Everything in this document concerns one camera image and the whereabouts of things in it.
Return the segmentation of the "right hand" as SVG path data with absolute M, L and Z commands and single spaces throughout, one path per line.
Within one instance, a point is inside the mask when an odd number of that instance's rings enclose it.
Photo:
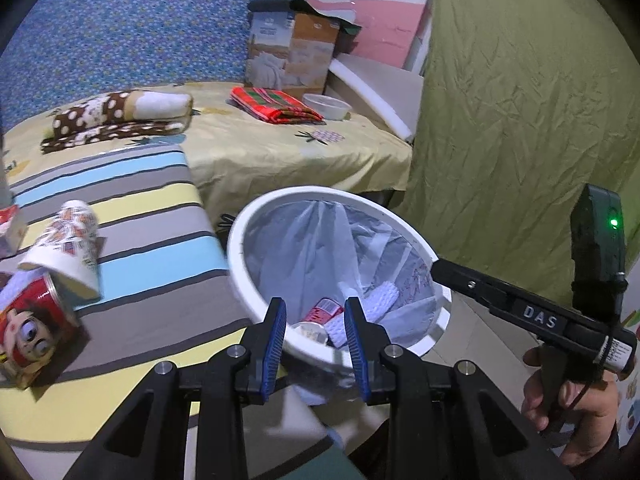
M 541 348 L 531 348 L 524 353 L 523 362 L 538 370 L 524 385 L 524 400 L 521 413 L 528 418 L 538 431 L 547 428 L 549 417 L 542 407 L 544 388 L 541 372 L 544 369 Z M 606 370 L 602 379 L 588 389 L 582 384 L 564 382 L 560 388 L 558 403 L 562 408 L 578 414 L 579 424 L 560 455 L 560 461 L 567 467 L 576 467 L 593 458 L 605 447 L 616 427 L 618 410 L 618 390 L 616 375 Z

